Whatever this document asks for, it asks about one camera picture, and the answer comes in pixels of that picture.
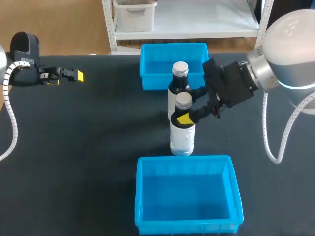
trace white bottle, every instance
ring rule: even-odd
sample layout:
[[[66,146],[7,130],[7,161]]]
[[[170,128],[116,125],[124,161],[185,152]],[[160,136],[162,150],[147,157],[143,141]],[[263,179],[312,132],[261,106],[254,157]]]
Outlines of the white bottle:
[[[180,92],[190,91],[188,83],[188,65],[186,62],[178,61],[173,65],[173,80],[168,87],[168,119],[175,111],[176,95]]]
[[[189,117],[192,96],[181,92],[176,96],[175,112],[171,117],[171,151],[175,156],[190,156],[194,148],[196,125]]]

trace silver bottle cap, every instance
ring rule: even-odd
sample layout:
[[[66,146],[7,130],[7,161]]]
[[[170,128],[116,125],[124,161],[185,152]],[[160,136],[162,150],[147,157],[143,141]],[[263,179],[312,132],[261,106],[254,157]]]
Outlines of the silver bottle cap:
[[[173,65],[173,75],[183,77],[188,75],[188,65],[186,62],[178,61]]]
[[[186,110],[192,107],[192,96],[187,92],[180,92],[176,96],[175,106],[181,110]]]

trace black tabletop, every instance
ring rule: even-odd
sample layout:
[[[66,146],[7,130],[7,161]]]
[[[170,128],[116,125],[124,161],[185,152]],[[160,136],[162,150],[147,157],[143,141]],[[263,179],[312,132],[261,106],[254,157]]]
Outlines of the black tabletop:
[[[215,55],[218,63],[243,54]],[[136,163],[168,156],[167,93],[142,91],[137,56],[43,57],[47,66],[76,67],[84,83],[14,87],[10,100],[19,140],[0,162],[1,236],[136,236]],[[196,128],[194,155],[230,155],[243,202],[240,236],[315,234],[314,117],[302,114],[283,162],[265,154],[262,92],[221,119]],[[281,88],[270,92],[268,131],[278,154],[293,111]],[[205,103],[201,99],[196,107]],[[0,113],[0,149],[12,138]]]

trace blue plastic bin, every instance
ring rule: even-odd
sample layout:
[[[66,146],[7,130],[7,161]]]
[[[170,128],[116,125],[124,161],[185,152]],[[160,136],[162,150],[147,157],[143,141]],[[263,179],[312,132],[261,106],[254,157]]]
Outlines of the blue plastic bin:
[[[244,217],[231,158],[140,158],[134,220],[141,235],[237,232]]]
[[[143,90],[167,90],[177,61],[188,64],[188,81],[193,89],[204,86],[202,63],[209,60],[205,43],[145,44],[141,48],[140,76]]]

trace yellow label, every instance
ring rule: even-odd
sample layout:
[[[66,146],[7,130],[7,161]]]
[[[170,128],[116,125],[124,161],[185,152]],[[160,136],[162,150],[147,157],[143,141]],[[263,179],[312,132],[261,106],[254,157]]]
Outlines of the yellow label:
[[[83,73],[81,71],[78,70],[78,81],[83,82]]]
[[[182,115],[181,117],[178,117],[177,120],[180,124],[194,124],[194,122],[189,118],[188,113]]]
[[[47,82],[48,85],[59,85],[59,80],[57,80],[57,83],[49,83]]]

